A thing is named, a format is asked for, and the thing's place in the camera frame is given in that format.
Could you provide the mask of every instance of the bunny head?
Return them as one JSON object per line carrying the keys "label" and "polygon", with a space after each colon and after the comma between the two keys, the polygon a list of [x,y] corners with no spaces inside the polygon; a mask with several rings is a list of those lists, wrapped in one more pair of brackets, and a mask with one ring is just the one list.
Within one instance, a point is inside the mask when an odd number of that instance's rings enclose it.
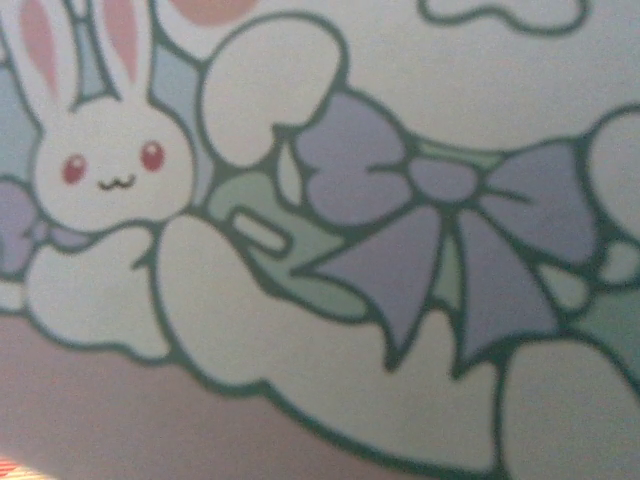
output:
{"label": "bunny head", "polygon": [[127,221],[164,221],[189,203],[194,162],[182,128],[148,101],[149,7],[140,0],[96,0],[91,8],[116,95],[78,105],[79,60],[63,2],[0,6],[13,65],[42,126],[32,170],[37,200],[53,220],[87,233]]}

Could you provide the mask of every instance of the illustration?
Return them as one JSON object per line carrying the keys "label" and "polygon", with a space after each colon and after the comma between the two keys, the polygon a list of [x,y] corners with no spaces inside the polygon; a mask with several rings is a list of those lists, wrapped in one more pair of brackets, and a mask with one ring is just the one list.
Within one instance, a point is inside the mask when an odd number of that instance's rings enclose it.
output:
{"label": "illustration", "polygon": [[[0,308],[390,467],[635,471],[640,103],[533,118],[517,146],[442,140],[364,88],[355,10],[264,3],[2,4]],[[417,32],[486,13],[535,39],[593,13],[419,3]]]}

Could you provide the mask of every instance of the red eye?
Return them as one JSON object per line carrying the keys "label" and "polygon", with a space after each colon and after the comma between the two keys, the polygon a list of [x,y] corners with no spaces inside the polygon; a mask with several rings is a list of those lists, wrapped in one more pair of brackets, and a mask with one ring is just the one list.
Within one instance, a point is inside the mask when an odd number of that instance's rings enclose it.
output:
{"label": "red eye", "polygon": [[164,165],[164,149],[158,142],[147,142],[142,147],[140,159],[144,168],[150,172],[156,172]]}
{"label": "red eye", "polygon": [[67,161],[64,162],[64,167],[62,168],[62,178],[68,185],[75,185],[84,174],[87,172],[87,161],[82,155],[71,155],[67,158]]}

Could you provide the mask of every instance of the purple ribbon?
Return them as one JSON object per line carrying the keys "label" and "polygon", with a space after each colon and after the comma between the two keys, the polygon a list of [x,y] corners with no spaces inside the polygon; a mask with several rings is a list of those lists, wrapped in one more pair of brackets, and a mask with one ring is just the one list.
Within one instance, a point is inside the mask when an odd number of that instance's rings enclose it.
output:
{"label": "purple ribbon", "polygon": [[462,358],[504,338],[557,332],[533,266],[512,245],[569,266],[593,256],[596,219],[571,143],[515,153],[481,179],[462,163],[411,156],[398,131],[381,111],[338,93],[297,138],[315,212],[339,227],[382,225],[315,271],[367,297],[402,349],[424,314],[452,219],[464,272]]}
{"label": "purple ribbon", "polygon": [[27,188],[17,180],[0,179],[0,274],[16,275],[28,265],[36,247],[48,242],[80,248],[90,238],[40,218]]}

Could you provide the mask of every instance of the bunny mouth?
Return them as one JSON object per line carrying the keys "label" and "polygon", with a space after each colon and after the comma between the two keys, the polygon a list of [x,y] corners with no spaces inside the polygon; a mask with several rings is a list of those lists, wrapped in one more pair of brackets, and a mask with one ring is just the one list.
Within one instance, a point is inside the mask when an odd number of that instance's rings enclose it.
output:
{"label": "bunny mouth", "polygon": [[113,190],[114,188],[122,188],[128,189],[133,187],[133,184],[136,183],[136,176],[129,175],[129,178],[126,181],[120,180],[119,178],[114,178],[111,183],[98,182],[98,187],[105,192],[109,190]]}

